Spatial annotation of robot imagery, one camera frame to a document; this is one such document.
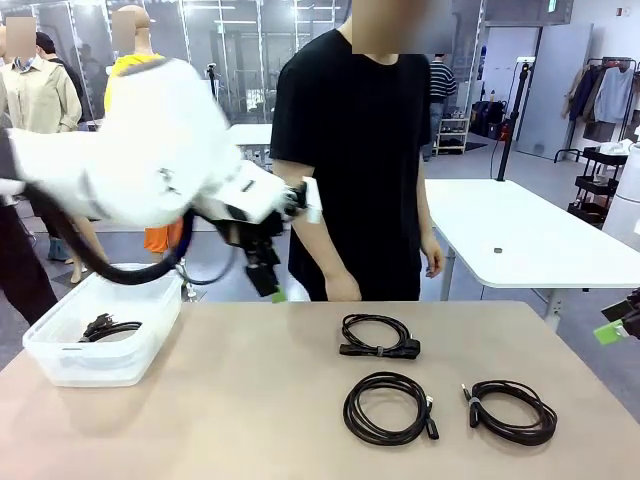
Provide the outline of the person's right hand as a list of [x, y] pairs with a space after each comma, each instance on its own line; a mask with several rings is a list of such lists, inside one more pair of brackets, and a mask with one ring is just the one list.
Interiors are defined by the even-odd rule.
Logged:
[[325, 291], [330, 302], [358, 302], [362, 299], [358, 283], [344, 268], [326, 273]]

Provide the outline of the person's left hand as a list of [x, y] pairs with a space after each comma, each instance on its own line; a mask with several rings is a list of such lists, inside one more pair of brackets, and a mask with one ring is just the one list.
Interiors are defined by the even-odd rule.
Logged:
[[422, 237], [421, 250], [427, 260], [426, 276], [428, 278], [437, 277], [443, 271], [446, 260], [441, 246], [433, 234]]

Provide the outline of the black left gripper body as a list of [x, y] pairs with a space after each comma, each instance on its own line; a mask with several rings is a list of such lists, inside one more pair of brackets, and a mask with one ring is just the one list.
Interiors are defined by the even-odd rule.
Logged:
[[224, 241], [243, 250], [251, 268], [273, 268], [280, 264], [273, 238], [281, 236], [283, 231], [284, 222], [279, 213], [271, 213], [258, 224], [238, 220], [218, 221], [218, 232]]

